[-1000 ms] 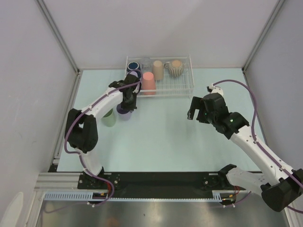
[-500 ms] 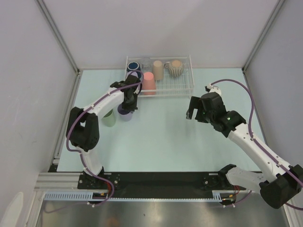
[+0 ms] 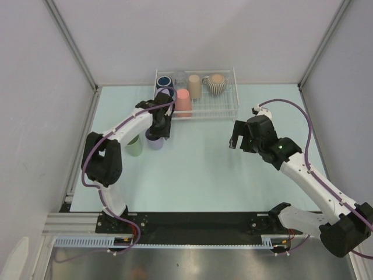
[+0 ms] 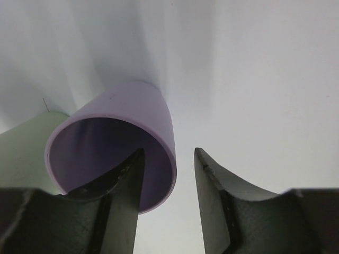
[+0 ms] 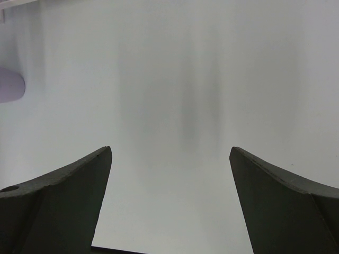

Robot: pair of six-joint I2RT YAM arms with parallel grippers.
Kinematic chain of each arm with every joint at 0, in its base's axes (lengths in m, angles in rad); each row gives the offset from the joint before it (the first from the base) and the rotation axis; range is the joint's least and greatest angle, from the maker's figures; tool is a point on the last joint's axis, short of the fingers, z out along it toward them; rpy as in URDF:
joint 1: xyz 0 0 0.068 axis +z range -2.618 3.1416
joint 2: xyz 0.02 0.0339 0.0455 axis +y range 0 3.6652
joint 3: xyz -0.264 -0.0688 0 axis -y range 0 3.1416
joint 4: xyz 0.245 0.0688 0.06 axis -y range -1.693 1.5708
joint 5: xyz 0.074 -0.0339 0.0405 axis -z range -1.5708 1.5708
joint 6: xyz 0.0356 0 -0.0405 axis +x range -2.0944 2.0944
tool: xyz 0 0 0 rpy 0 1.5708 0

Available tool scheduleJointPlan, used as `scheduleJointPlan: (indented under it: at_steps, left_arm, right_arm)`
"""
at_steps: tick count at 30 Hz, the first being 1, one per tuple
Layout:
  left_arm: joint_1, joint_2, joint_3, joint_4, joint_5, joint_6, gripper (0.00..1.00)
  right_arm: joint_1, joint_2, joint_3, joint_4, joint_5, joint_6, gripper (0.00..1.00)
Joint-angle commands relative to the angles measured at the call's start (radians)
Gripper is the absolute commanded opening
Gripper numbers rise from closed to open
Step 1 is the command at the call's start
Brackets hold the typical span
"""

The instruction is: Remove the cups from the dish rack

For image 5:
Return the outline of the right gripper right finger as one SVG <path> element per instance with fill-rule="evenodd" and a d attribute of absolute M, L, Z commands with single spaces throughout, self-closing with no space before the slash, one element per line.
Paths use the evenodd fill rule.
<path fill-rule="evenodd" d="M 338 253 L 338 188 L 240 147 L 229 160 L 254 253 Z"/>

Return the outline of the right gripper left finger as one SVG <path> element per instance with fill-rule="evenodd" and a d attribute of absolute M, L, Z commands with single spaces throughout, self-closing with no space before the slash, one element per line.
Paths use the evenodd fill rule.
<path fill-rule="evenodd" d="M 1 189 L 1 253 L 90 253 L 111 164 L 102 147 Z"/>

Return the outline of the small purple cup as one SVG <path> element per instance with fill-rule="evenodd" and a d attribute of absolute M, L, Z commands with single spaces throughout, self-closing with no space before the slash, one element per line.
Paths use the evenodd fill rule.
<path fill-rule="evenodd" d="M 25 81 L 23 77 L 15 72 L 1 67 L 0 73 L 0 101 L 7 103 L 16 101 L 25 93 Z"/>

